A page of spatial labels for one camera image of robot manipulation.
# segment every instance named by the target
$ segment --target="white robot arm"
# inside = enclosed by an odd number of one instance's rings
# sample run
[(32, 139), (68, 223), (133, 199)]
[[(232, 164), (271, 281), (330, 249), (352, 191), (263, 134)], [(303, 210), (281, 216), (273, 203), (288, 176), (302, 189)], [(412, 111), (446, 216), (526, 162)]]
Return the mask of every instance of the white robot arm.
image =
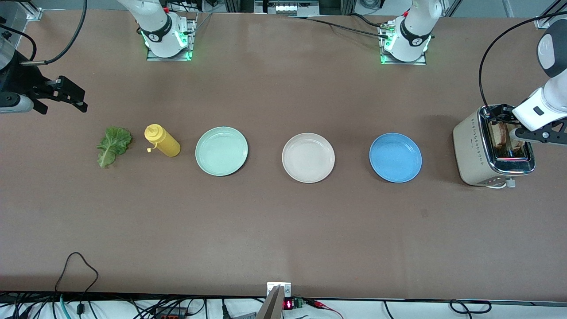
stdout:
[(416, 61), (427, 50), (431, 31), (441, 13), (440, 0), (412, 0), (412, 7), (407, 14), (391, 22), (395, 30), (384, 50), (400, 61)]
[(567, 117), (566, 19), (553, 23), (541, 37), (538, 60), (550, 79), (512, 110), (514, 116), (527, 129), (516, 129), (511, 132), (511, 137), (517, 140), (567, 144), (563, 137), (563, 131), (567, 127), (561, 127), (559, 132), (551, 130), (561, 124), (561, 119)]
[(166, 13), (158, 0), (117, 0), (132, 13), (146, 40), (158, 57), (168, 58), (188, 46), (187, 19)]

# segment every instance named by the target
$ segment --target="lettuce leaf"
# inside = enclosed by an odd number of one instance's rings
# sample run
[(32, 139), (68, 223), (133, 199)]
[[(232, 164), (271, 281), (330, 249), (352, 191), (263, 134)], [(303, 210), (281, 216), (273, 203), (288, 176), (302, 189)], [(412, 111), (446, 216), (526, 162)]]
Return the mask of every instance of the lettuce leaf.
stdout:
[(111, 126), (104, 131), (104, 137), (96, 148), (100, 149), (98, 163), (101, 168), (114, 163), (116, 156), (124, 154), (132, 135), (121, 127)]

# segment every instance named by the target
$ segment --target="green plate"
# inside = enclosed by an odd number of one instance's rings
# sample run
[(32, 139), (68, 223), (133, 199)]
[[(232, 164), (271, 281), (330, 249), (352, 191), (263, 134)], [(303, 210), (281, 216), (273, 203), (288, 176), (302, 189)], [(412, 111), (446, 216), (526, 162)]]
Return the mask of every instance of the green plate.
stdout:
[(208, 130), (197, 142), (195, 158), (199, 167), (214, 176), (236, 172), (246, 161), (248, 142), (242, 133), (231, 127)]

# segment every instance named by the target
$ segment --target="plate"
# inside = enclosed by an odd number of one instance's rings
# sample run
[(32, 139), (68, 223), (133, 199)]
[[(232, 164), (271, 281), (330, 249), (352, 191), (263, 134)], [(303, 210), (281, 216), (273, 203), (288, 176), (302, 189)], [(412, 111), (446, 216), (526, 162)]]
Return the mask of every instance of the plate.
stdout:
[(405, 183), (420, 172), (421, 152), (411, 138), (399, 133), (387, 133), (372, 143), (370, 165), (383, 179)]
[(283, 147), (285, 171), (296, 181), (316, 183), (327, 177), (335, 166), (335, 151), (323, 136), (301, 133)]
[(197, 142), (195, 158), (199, 167), (214, 176), (236, 172), (246, 161), (248, 142), (242, 133), (231, 127), (208, 130)]

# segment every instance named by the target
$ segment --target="mustard bottle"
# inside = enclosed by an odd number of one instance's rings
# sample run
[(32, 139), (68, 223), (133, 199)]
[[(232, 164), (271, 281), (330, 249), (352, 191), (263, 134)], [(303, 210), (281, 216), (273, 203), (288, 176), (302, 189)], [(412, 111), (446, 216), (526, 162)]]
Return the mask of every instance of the mustard bottle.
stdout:
[(173, 157), (181, 151), (181, 145), (159, 124), (152, 124), (144, 131), (146, 139), (154, 144), (153, 148), (148, 148), (147, 152), (158, 148), (163, 154)]

